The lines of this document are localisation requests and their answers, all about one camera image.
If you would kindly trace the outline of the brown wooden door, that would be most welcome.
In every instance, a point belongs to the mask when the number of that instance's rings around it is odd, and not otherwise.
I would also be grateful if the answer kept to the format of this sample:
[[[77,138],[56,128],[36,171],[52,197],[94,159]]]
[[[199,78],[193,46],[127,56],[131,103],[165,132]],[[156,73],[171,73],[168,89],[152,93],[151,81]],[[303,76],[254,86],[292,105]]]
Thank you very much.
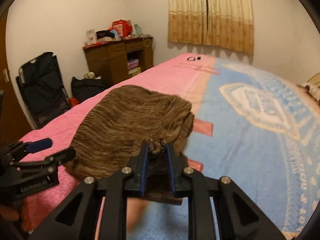
[[[1,111],[1,146],[7,146],[20,140],[31,131],[16,96],[7,62],[5,34],[8,11],[1,16],[1,90],[4,91]]]

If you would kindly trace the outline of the brown striped knit sweater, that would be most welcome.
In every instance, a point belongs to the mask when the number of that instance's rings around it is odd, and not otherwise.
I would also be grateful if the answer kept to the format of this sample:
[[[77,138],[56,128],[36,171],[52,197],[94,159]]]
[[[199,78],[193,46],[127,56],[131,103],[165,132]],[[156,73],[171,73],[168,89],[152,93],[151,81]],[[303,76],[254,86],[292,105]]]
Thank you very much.
[[[182,157],[193,130],[190,101],[178,95],[162,94],[146,88],[124,85],[111,90],[86,115],[72,139],[75,158],[65,164],[66,171],[80,180],[87,176],[105,178],[139,155],[143,143],[149,144],[148,175],[151,189],[144,199],[181,205],[173,198],[168,184],[166,144]]]

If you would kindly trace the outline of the brown wooden desk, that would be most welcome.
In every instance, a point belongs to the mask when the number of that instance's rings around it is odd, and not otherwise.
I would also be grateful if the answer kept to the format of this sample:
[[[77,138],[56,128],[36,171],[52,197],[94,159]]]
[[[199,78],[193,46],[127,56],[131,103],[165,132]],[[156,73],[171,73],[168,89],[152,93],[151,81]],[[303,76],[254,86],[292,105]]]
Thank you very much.
[[[83,48],[88,69],[110,87],[130,78],[128,61],[137,59],[142,72],[153,67],[153,38],[97,43]]]

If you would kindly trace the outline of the black bag on floor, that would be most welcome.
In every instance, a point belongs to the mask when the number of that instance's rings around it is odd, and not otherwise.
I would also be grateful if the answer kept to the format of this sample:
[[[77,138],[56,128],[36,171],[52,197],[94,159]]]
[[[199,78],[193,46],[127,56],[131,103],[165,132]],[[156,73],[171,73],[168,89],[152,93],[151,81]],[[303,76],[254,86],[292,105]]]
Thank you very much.
[[[101,79],[78,80],[76,77],[73,77],[71,81],[72,96],[80,103],[96,96],[106,89],[108,89],[108,86]]]

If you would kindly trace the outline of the cream wooden headboard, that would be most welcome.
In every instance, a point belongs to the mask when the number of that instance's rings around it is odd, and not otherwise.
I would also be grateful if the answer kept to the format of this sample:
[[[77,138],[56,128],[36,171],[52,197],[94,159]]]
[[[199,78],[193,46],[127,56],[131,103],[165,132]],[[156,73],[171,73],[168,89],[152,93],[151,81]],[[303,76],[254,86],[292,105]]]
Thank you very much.
[[[308,80],[308,83],[311,83],[312,85],[316,86],[316,87],[320,87],[320,73],[317,73],[316,75],[314,75],[313,77],[311,77]]]

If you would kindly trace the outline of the white photo card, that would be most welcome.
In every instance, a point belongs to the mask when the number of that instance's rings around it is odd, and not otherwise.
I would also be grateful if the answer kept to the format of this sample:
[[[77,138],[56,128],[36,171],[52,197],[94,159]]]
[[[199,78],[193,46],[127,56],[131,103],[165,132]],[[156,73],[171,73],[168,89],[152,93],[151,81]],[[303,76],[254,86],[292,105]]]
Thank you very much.
[[[86,31],[87,45],[92,45],[97,43],[97,34],[94,29],[89,29]]]

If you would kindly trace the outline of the beige patterned curtain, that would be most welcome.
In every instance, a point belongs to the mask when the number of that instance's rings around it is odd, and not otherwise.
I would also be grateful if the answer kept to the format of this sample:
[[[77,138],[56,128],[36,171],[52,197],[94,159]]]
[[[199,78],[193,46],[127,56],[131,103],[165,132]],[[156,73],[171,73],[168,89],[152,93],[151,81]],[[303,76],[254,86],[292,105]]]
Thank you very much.
[[[169,0],[168,41],[252,55],[252,0]]]

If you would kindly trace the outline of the orange cloth on floor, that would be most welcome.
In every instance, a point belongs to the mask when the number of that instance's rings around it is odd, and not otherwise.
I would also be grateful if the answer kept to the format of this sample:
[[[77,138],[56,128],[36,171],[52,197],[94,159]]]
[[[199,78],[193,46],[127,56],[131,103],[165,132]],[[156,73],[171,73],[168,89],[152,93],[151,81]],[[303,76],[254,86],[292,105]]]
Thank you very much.
[[[69,98],[69,103],[70,103],[71,108],[80,104],[79,100],[74,97]]]

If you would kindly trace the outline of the red gift box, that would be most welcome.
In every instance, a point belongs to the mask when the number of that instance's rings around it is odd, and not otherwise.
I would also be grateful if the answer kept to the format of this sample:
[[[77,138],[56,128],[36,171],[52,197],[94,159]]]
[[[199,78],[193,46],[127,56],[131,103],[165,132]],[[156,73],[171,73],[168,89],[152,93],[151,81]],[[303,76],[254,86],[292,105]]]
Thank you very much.
[[[112,29],[116,30],[121,38],[127,37],[132,33],[132,26],[126,20],[114,21],[112,23]]]

